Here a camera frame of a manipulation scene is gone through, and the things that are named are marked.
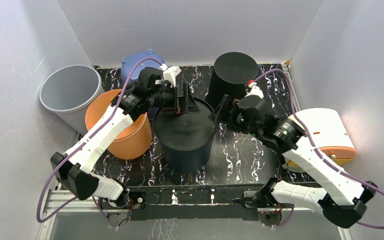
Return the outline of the dark navy plastic bucket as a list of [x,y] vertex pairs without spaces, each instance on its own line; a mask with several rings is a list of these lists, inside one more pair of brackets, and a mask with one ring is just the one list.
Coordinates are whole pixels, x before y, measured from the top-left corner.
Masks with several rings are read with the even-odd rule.
[[209,119],[213,108],[203,99],[194,97],[199,113],[155,113],[152,127],[162,145],[163,158],[180,173],[189,173],[205,166],[210,160],[216,125]]

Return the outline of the black ribbed plastic bucket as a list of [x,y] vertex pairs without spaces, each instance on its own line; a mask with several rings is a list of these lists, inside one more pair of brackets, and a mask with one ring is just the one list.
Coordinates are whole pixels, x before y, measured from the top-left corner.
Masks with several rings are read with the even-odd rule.
[[243,98],[247,94],[247,83],[254,80],[258,73],[258,64],[245,53],[227,52],[220,55],[213,65],[205,101],[216,109],[224,95]]

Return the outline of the light blue plastic bucket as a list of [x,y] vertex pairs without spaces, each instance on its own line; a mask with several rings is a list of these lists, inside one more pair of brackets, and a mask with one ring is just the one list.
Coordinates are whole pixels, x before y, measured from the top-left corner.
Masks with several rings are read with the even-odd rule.
[[123,99],[124,95],[134,94],[140,99],[145,100],[145,103],[148,103],[148,83],[146,82],[141,86],[140,73],[147,67],[161,70],[163,64],[165,64],[163,58],[156,54],[152,49],[147,49],[142,52],[134,53],[128,57],[124,57],[121,66],[123,87],[116,99]]

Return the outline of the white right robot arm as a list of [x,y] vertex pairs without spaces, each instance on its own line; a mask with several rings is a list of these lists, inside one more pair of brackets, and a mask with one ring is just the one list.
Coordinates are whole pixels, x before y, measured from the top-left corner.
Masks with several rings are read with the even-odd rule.
[[340,174],[337,165],[323,160],[298,122],[289,117],[275,117],[260,96],[236,99],[224,95],[209,119],[225,124],[231,131],[254,136],[264,146],[299,164],[316,181],[316,186],[306,186],[272,177],[259,191],[244,193],[237,200],[246,207],[297,205],[348,229],[363,217],[367,202],[376,193],[371,181],[349,179]]

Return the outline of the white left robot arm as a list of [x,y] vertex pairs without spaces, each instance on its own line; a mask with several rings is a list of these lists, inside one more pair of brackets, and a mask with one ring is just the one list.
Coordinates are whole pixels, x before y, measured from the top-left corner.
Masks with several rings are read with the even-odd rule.
[[94,175],[92,169],[115,138],[150,107],[175,116],[200,113],[186,83],[180,86],[167,80],[148,86],[133,83],[132,88],[111,101],[103,116],[79,142],[65,153],[52,155],[50,162],[62,186],[79,200],[98,197],[110,200],[117,208],[127,206],[128,187],[118,180]]

